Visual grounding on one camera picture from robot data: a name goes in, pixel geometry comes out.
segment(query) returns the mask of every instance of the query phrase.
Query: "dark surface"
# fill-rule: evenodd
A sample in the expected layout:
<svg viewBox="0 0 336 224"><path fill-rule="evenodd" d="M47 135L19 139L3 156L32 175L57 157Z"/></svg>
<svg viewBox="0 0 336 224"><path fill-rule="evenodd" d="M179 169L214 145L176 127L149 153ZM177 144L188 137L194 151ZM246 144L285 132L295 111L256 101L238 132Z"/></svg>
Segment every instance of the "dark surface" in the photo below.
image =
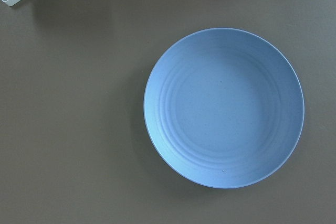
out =
<svg viewBox="0 0 336 224"><path fill-rule="evenodd" d="M23 0L0 18L0 223L334 223L336 0ZM241 189L178 175L143 120L155 62L209 27L266 38L305 94L293 155Z"/></svg>

